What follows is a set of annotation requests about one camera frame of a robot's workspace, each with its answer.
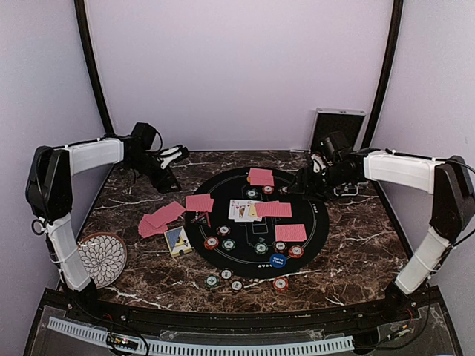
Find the three of diamonds card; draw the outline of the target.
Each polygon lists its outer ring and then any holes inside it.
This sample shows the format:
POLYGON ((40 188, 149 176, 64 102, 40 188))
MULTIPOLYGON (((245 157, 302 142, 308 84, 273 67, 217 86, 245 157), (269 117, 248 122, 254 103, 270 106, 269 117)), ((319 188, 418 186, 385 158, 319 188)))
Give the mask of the three of diamonds card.
POLYGON ((230 200, 228 218, 231 220, 236 220, 239 217, 239 210, 240 210, 240 201, 230 200))

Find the green poker chip stack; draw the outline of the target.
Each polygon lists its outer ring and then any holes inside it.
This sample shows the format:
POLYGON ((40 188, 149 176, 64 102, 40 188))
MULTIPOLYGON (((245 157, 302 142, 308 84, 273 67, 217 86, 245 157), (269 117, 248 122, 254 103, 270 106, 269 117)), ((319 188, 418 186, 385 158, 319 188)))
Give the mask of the green poker chip stack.
POLYGON ((205 279, 205 284, 207 288, 210 288, 210 289, 215 288, 219 285, 219 279, 214 275, 209 275, 205 279))

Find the red playing card deck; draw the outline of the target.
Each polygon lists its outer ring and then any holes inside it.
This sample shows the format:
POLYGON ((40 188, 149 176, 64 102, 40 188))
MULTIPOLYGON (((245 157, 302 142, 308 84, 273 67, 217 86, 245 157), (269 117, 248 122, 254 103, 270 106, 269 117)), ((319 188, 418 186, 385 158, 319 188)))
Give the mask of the red playing card deck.
POLYGON ((168 230, 168 224, 174 222, 185 212, 185 208, 178 202, 172 202, 159 208, 153 214, 144 214, 138 226, 142 238, 162 234, 168 230))

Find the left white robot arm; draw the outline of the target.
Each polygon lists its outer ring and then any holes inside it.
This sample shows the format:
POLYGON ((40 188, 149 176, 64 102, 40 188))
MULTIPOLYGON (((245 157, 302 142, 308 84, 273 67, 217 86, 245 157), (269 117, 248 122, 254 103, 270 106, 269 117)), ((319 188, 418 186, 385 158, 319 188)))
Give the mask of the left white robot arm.
POLYGON ((83 171, 106 165, 124 164, 149 178, 161 194, 181 189, 171 164, 189 156, 184 145, 160 151, 151 146, 158 131, 138 122, 127 136, 105 135, 98 139, 56 147, 39 146, 33 155, 25 196, 36 221, 42 225, 49 252, 61 280, 71 291, 96 290, 80 260, 71 223, 72 179, 83 171))

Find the red poker chip stack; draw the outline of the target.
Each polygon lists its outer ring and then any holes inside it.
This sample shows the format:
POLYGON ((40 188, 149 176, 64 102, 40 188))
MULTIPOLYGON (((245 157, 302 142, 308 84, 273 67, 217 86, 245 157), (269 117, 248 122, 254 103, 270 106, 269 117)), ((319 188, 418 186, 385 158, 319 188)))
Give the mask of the red poker chip stack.
POLYGON ((276 277, 272 285, 276 291, 286 291, 289 288, 289 281, 286 277, 276 277))

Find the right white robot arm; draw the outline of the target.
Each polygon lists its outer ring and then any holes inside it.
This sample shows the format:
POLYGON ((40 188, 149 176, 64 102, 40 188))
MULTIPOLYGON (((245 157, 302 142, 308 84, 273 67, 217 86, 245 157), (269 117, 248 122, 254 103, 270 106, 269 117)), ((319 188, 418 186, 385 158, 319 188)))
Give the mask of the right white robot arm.
POLYGON ((307 199, 330 200, 334 190, 347 183, 380 183, 390 207, 409 237, 413 255, 397 275, 391 294, 379 305, 379 316, 393 322, 407 310, 404 295, 412 294, 441 267, 450 251, 474 227, 472 168, 461 156, 417 156, 394 150, 315 154, 289 184, 290 193, 307 199))

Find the jack of hearts card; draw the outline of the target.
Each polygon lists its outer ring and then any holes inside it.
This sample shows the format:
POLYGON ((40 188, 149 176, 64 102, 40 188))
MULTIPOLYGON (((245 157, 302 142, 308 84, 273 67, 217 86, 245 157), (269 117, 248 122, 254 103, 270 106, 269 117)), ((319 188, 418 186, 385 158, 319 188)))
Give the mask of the jack of hearts card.
POLYGON ((247 200, 235 200, 233 217, 236 222, 248 222, 250 220, 247 200))

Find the blue small blind button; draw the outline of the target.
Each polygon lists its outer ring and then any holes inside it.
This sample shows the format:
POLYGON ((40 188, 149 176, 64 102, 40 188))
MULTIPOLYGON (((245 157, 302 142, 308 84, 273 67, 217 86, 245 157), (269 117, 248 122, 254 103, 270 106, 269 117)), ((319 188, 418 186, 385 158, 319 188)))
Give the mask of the blue small blind button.
POLYGON ((269 264, 273 268, 283 268, 286 265, 287 258, 283 254, 274 253, 269 258, 269 264))

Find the triangular red dealer button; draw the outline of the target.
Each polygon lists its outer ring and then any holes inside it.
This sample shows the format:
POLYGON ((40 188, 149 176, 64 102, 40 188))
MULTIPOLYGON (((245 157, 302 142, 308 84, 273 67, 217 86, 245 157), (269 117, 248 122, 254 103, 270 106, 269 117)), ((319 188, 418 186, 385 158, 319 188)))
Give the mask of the triangular red dealer button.
POLYGON ((209 217, 209 213, 207 211, 200 212, 191 220, 192 224, 198 224, 201 226, 205 226, 210 228, 211 227, 211 221, 209 217))

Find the two of diamonds card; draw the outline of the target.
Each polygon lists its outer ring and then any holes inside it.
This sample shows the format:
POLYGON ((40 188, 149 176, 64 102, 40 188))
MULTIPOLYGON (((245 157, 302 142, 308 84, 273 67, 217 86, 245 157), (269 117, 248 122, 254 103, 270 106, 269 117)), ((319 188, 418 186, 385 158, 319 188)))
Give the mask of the two of diamonds card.
POLYGON ((261 217, 258 216, 257 214, 257 210, 256 210, 256 207, 255 207, 255 201, 253 200, 248 200, 247 201, 247 205, 249 207, 248 209, 248 212, 247 212, 247 216, 249 217, 249 219, 251 221, 258 221, 260 222, 262 220, 261 217))

